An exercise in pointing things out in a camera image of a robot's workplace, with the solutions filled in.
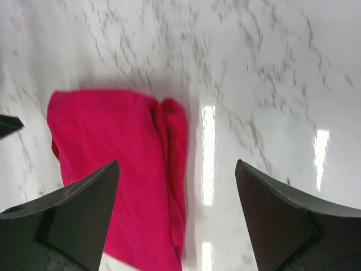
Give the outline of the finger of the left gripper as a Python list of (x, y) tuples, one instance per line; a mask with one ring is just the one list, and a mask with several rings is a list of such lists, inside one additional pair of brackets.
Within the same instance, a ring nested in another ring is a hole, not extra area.
[(0, 138), (9, 136), (22, 129), (24, 124), (16, 116), (0, 115)]

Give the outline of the pink red t shirt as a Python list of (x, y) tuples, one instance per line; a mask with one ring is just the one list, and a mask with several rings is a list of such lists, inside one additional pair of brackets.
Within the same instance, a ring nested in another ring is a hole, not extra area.
[(57, 91), (47, 124), (63, 184), (112, 160), (119, 163), (105, 253), (140, 270), (181, 270), (188, 148), (184, 107), (132, 90)]

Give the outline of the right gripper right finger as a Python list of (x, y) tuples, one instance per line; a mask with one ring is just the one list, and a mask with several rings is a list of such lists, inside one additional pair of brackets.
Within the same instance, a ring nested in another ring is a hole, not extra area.
[(258, 270), (360, 270), (360, 210), (238, 160), (235, 177)]

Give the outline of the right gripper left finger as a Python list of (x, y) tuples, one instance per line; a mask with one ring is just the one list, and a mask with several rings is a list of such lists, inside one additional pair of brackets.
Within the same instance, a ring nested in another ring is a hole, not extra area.
[(98, 270), (119, 176), (114, 160), (1, 212), (1, 270)]

